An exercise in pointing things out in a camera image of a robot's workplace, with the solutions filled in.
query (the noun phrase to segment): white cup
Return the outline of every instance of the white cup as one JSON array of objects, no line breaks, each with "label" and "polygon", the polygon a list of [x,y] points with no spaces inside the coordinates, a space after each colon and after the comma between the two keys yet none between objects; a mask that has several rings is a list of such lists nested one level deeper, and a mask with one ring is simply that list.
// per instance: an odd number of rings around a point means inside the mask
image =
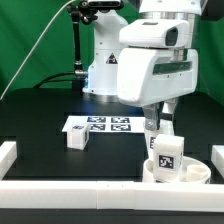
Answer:
[{"label": "white cup", "polygon": [[210,170],[205,165],[189,165],[187,167],[187,175],[186,175],[186,181],[187,182],[195,182],[195,181],[201,181],[205,182],[209,178]]}]

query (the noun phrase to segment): cable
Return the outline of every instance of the cable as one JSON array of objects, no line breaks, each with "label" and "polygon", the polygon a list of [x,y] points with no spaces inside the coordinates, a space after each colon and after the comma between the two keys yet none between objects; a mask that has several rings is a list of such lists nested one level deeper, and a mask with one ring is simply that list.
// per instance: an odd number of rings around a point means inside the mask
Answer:
[{"label": "cable", "polygon": [[36,49],[37,45],[40,43],[41,39],[43,38],[44,34],[48,31],[49,27],[51,26],[51,24],[54,22],[54,20],[58,17],[58,15],[61,13],[61,11],[64,10],[64,8],[66,8],[69,4],[71,4],[72,2],[75,2],[77,0],[71,0],[69,2],[67,2],[65,5],[63,5],[58,12],[53,16],[53,18],[50,20],[50,22],[48,23],[48,25],[46,26],[46,28],[44,29],[44,31],[41,33],[40,37],[38,38],[38,40],[36,41],[36,43],[34,44],[34,46],[32,47],[32,49],[30,50],[30,52],[28,53],[28,55],[26,56],[26,58],[24,59],[24,61],[22,62],[22,64],[20,65],[20,67],[18,68],[18,70],[16,71],[15,75],[12,77],[11,81],[9,82],[9,84],[6,86],[5,90],[3,91],[0,100],[2,100],[6,94],[6,92],[8,91],[8,89],[10,88],[10,86],[12,85],[13,81],[17,78],[17,76],[19,75],[20,71],[22,70],[23,66],[26,64],[27,60],[30,58],[31,54],[33,53],[33,51]]},{"label": "cable", "polygon": [[72,82],[76,79],[59,79],[59,80],[48,80],[48,81],[44,81],[41,83],[41,85],[46,84],[46,83],[53,83],[53,82]]},{"label": "cable", "polygon": [[63,73],[58,73],[56,75],[51,75],[51,76],[47,77],[46,79],[42,80],[41,82],[39,82],[38,84],[36,84],[33,88],[38,89],[45,82],[47,82],[47,81],[49,81],[51,79],[59,78],[59,77],[66,76],[66,75],[75,75],[75,72],[74,71],[72,71],[72,72],[63,72]]}]

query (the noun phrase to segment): green backdrop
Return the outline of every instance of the green backdrop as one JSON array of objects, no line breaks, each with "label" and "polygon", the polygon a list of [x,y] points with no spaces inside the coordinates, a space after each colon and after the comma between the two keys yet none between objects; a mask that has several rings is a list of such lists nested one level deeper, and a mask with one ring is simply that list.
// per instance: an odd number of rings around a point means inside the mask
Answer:
[{"label": "green backdrop", "polygon": [[[0,1],[0,93],[54,14],[67,0],[1,0]],[[137,12],[128,4],[119,11],[130,23]],[[210,94],[224,105],[224,20],[201,21],[200,76],[197,89]],[[9,91],[30,88],[44,78],[73,70],[73,34],[71,18],[64,10]],[[81,25],[81,53],[84,67],[93,60],[93,26]],[[70,84],[50,84],[45,87],[65,88]]]}]

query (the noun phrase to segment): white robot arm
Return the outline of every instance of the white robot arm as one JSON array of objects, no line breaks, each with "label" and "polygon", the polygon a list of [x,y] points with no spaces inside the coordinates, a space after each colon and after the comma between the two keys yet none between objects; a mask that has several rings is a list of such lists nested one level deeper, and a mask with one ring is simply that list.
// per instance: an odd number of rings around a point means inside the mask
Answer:
[{"label": "white robot arm", "polygon": [[198,54],[192,48],[201,8],[200,0],[142,0],[141,19],[120,32],[129,47],[119,57],[118,97],[143,107],[149,130],[159,128],[157,103],[196,88]]}]

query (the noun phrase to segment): black table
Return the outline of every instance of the black table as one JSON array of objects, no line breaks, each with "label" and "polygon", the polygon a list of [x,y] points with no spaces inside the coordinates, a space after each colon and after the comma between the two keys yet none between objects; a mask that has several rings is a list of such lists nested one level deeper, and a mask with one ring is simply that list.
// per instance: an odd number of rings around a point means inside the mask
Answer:
[{"label": "black table", "polygon": [[[181,97],[175,134],[185,137],[185,155],[212,168],[213,144],[224,144],[224,108],[205,94]],[[143,116],[141,108],[84,99],[64,89],[21,89],[0,102],[0,144],[17,142],[18,158],[5,180],[141,181],[147,158],[143,134],[90,133],[84,151],[68,150],[61,132],[69,115]],[[1,209],[0,223],[223,223],[222,213],[133,210]]]}]

